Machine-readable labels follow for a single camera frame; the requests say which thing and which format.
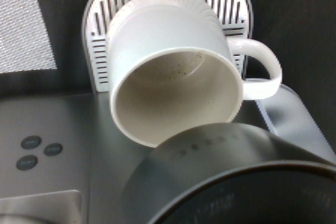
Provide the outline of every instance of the black background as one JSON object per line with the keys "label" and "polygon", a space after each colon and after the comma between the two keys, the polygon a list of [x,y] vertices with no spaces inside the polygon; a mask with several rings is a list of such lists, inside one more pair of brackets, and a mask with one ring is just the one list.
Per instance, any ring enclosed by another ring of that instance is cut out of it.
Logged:
{"label": "black background", "polygon": [[[91,92],[81,41],[87,0],[39,0],[57,70],[0,75],[0,97]],[[336,1],[252,0],[253,35],[273,50],[283,83],[298,93],[336,148]],[[265,77],[249,60],[247,77]]]}

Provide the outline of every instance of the button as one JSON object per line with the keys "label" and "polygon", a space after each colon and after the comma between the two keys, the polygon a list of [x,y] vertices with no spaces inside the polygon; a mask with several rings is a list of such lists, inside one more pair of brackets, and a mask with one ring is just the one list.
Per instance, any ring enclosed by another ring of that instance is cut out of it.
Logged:
{"label": "button", "polygon": [[30,136],[22,140],[21,146],[24,149],[34,149],[39,146],[40,142],[42,139],[39,136]]}
{"label": "button", "polygon": [[63,146],[58,143],[49,144],[45,147],[45,155],[46,156],[57,156],[61,153]]}
{"label": "button", "polygon": [[37,157],[30,155],[24,156],[16,162],[16,168],[22,171],[33,169],[37,164]]}

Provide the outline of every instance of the mug handle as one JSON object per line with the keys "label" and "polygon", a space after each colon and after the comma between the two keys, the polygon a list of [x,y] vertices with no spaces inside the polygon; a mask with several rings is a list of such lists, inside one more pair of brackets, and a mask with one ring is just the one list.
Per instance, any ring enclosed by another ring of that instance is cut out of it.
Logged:
{"label": "mug handle", "polygon": [[228,37],[226,40],[231,53],[253,57],[270,74],[270,80],[267,81],[262,79],[243,81],[243,99],[265,99],[276,94],[282,82],[282,68],[276,55],[270,48],[255,40],[238,37]]}

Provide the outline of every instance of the mug rim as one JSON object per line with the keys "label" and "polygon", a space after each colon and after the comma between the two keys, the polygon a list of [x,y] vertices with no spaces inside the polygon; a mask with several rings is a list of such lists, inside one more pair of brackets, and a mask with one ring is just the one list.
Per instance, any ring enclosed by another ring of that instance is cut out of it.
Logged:
{"label": "mug rim", "polygon": [[120,131],[123,132],[123,134],[141,145],[148,146],[151,148],[157,147],[159,144],[145,142],[144,140],[141,140],[133,134],[130,134],[130,132],[127,131],[127,129],[124,128],[120,120],[118,120],[118,116],[117,116],[117,97],[118,97],[118,93],[120,93],[120,88],[124,84],[126,79],[129,78],[130,74],[133,73],[133,71],[139,68],[139,66],[142,66],[150,60],[153,60],[154,58],[159,58],[165,55],[169,55],[172,53],[178,53],[178,52],[201,52],[205,55],[208,55],[210,57],[213,57],[219,62],[222,62],[225,64],[225,66],[228,67],[229,71],[231,71],[231,75],[234,76],[234,80],[237,83],[237,102],[235,102],[235,107],[232,108],[232,112],[231,112],[231,116],[226,119],[225,122],[231,122],[234,117],[237,116],[240,107],[241,107],[241,102],[243,102],[243,79],[241,79],[241,75],[238,73],[238,70],[232,64],[232,62],[214,51],[204,49],[204,48],[198,48],[198,47],[177,47],[172,49],[165,49],[156,53],[153,53],[150,56],[142,57],[142,59],[138,61],[136,65],[133,66],[133,68],[127,71],[127,74],[123,76],[118,85],[112,88],[112,91],[109,93],[109,108],[111,108],[111,115],[112,115],[112,120],[114,123],[120,129]]}

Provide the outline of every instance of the white cup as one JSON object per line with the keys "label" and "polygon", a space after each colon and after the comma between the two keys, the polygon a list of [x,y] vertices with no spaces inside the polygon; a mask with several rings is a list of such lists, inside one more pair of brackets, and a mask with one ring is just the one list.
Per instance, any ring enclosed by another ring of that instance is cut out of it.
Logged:
{"label": "white cup", "polygon": [[[133,0],[108,30],[112,119],[124,135],[156,147],[199,125],[231,122],[243,100],[270,97],[282,69],[255,40],[225,38],[202,0]],[[232,54],[256,58],[267,81],[243,81]]]}

